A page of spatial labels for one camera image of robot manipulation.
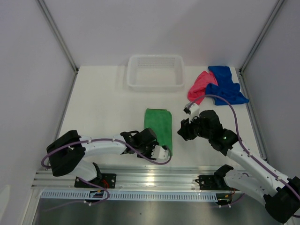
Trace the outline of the green microfiber towel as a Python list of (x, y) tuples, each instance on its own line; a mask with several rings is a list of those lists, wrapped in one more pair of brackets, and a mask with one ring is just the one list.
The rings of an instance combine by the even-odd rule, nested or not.
[(172, 114), (166, 109), (147, 108), (144, 116), (144, 128), (151, 128), (159, 144), (166, 145), (173, 153)]

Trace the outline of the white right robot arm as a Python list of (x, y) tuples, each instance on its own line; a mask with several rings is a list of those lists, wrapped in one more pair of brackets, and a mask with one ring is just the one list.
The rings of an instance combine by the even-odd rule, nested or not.
[(300, 209), (300, 179), (289, 178), (263, 159), (257, 158), (238, 137), (223, 128), (214, 110), (192, 112), (184, 109), (189, 118), (182, 120), (178, 134), (185, 140), (207, 139), (213, 149), (238, 163), (246, 170), (241, 174), (224, 165), (216, 171), (214, 184), (219, 189), (227, 186), (242, 191), (260, 202), (277, 222), (286, 223), (296, 217)]

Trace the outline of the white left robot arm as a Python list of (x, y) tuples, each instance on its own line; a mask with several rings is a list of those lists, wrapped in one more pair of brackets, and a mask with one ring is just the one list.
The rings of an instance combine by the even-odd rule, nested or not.
[(70, 130), (51, 143), (47, 154), (56, 149), (65, 148), (50, 155), (49, 162), (54, 177), (71, 174), (83, 178), (90, 187), (98, 187), (102, 176), (96, 163), (85, 161), (87, 157), (99, 155), (124, 155), (139, 152), (147, 159), (153, 160), (152, 152), (158, 145), (157, 136), (150, 128), (141, 132), (130, 131), (92, 141), (91, 137), (78, 134), (77, 130)]

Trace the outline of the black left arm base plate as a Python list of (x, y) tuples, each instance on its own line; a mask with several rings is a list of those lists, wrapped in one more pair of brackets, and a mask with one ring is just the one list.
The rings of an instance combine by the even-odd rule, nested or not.
[[(106, 189), (108, 189), (108, 188), (115, 189), (116, 178), (117, 178), (117, 174), (115, 174), (115, 173), (103, 173), (102, 178), (95, 178), (95, 179), (89, 181), (89, 183), (92, 183), (94, 185), (97, 185), (97, 186), (100, 186), (100, 187), (103, 187)], [(81, 181), (77, 177), (75, 180), (74, 187), (75, 188), (95, 188), (94, 185), (87, 184), (87, 183)]]

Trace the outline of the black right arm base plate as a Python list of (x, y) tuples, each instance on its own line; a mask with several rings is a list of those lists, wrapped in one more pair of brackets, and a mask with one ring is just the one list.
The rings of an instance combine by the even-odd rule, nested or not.
[(223, 165), (212, 175), (199, 175), (195, 182), (199, 185), (200, 190), (232, 190), (232, 187), (225, 183), (224, 177), (233, 169), (230, 165)]

